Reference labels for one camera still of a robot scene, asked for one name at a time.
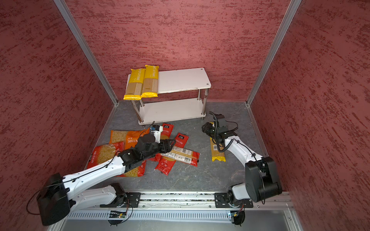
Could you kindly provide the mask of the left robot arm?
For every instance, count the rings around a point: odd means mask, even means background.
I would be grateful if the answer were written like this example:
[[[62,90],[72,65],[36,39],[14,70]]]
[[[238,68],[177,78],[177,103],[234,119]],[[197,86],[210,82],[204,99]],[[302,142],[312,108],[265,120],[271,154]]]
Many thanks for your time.
[[[52,175],[36,197],[42,225],[53,225],[70,212],[84,208],[123,205],[126,193],[118,184],[99,189],[93,186],[140,166],[156,154],[170,152],[175,143],[174,139],[157,140],[155,135],[146,134],[135,147],[116,152],[102,164],[63,177],[59,173]]]

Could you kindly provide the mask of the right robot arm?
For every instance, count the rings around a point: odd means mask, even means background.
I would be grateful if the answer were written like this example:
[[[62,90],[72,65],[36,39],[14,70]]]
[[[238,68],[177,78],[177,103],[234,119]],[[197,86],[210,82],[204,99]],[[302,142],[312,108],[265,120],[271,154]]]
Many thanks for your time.
[[[205,123],[202,132],[211,138],[218,152],[231,152],[245,167],[245,182],[231,186],[228,202],[249,199],[265,203],[266,199],[281,194],[283,189],[275,161],[247,146],[235,133],[239,127],[229,129],[224,115],[211,111],[209,114],[213,116],[213,122]]]

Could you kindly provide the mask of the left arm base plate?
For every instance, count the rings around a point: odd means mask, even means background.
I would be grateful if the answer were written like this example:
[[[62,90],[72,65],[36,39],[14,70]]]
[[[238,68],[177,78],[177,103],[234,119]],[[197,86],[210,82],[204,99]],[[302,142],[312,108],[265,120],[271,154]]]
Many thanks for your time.
[[[137,208],[140,201],[141,193],[125,193],[117,195],[116,198],[107,205],[100,205],[101,208]]]

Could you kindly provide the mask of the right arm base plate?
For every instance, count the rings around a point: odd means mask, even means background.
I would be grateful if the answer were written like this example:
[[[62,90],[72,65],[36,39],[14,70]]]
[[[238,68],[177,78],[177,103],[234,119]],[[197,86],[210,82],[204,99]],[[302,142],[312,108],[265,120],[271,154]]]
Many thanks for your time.
[[[251,199],[236,199],[232,192],[214,194],[216,208],[253,208]]]

